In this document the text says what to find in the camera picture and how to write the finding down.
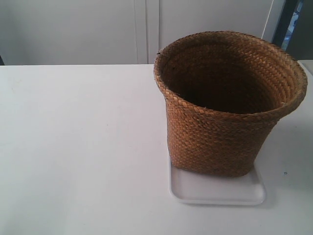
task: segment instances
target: wicker basket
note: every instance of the wicker basket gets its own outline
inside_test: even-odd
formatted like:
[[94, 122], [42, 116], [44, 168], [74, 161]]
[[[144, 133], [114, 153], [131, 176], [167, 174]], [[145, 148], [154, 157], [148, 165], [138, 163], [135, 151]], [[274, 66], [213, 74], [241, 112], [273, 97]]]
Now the wicker basket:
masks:
[[305, 97], [307, 77], [289, 55], [259, 38], [203, 32], [162, 50], [154, 67], [165, 96], [172, 164], [242, 176], [268, 134]]

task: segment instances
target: white tray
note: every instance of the white tray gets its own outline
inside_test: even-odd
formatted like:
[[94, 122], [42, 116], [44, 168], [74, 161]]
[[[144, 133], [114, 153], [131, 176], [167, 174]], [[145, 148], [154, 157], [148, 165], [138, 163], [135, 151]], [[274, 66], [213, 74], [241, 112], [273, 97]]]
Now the white tray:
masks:
[[170, 162], [170, 191], [182, 203], [253, 206], [266, 197], [260, 174], [254, 168], [237, 178], [196, 174], [177, 169]]

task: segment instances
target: cabinet door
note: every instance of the cabinet door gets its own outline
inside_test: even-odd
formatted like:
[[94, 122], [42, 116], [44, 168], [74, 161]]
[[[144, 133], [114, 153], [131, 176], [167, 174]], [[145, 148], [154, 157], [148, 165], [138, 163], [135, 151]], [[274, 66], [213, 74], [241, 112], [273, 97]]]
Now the cabinet door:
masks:
[[0, 1], [6, 64], [147, 62], [145, 0]]
[[[233, 30], [271, 41], [284, 0], [155, 0], [148, 1], [148, 13], [159, 11], [159, 26], [149, 19], [148, 25], [159, 30], [159, 41], [148, 37], [150, 49], [164, 48], [174, 40], [202, 31]], [[149, 50], [149, 62], [153, 62]]]

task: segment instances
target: table surface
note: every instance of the table surface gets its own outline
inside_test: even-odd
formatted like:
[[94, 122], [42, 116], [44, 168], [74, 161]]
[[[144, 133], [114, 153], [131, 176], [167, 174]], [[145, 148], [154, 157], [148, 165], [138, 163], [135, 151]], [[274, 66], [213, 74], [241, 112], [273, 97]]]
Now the table surface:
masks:
[[169, 192], [152, 65], [1, 67], [0, 234], [313, 234], [308, 77], [256, 160], [265, 202], [192, 206]]

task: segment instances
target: brown basket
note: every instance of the brown basket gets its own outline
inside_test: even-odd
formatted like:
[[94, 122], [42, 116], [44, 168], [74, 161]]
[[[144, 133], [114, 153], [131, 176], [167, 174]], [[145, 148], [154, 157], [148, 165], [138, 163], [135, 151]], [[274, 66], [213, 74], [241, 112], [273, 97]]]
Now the brown basket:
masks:
[[203, 32], [162, 50], [168, 148], [178, 168], [242, 176], [270, 131], [305, 97], [307, 77], [278, 47], [235, 32]]

